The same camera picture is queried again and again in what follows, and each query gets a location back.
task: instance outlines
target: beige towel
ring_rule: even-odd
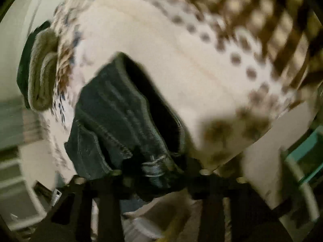
[[[51,107],[57,64],[57,37],[47,28],[36,36],[29,64],[28,101],[32,110]]]

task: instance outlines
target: brown patterned fabric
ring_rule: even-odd
[[[204,21],[205,14],[222,15],[226,21],[223,38],[233,36],[248,51],[245,38],[235,37],[234,32],[236,27],[246,27],[262,44],[262,53],[255,54],[255,58],[261,63],[269,57],[276,69],[272,77],[281,77],[286,87],[313,90],[323,80],[322,25],[305,0],[185,1],[199,9],[196,17],[200,21]],[[238,64],[239,57],[233,55],[232,62]],[[253,71],[248,73],[251,79],[255,75]]]

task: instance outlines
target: floor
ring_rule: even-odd
[[[17,91],[15,76],[20,55],[26,40],[28,29],[32,21],[32,29],[51,17],[60,0],[16,0],[0,23],[0,100],[16,96]],[[308,129],[313,119],[309,104],[303,103],[279,118],[269,132],[260,140],[247,148],[241,159],[244,176],[254,189],[267,202],[271,208],[278,206],[283,200],[282,163],[280,159],[281,148],[290,147]],[[51,156],[41,145],[36,149],[42,152],[31,152],[30,147],[25,148],[24,160],[30,169],[31,179],[37,179],[49,188],[53,187],[54,175],[46,174],[44,167],[55,171]],[[295,242],[301,241],[309,227],[296,230],[288,217],[281,219]]]

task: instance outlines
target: dark denim jeans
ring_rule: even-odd
[[[119,53],[82,89],[65,148],[80,176],[121,169],[150,200],[184,186],[185,135],[140,66]]]

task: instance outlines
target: dark green fabric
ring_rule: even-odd
[[[25,47],[22,51],[20,63],[18,66],[17,72],[17,85],[20,89],[20,92],[24,96],[25,106],[27,109],[30,109],[30,105],[28,102],[28,77],[29,77],[29,62],[31,50],[33,48],[36,35],[46,28],[50,27],[50,22],[46,21],[41,26],[37,27],[35,31],[33,31],[27,38],[25,43]]]

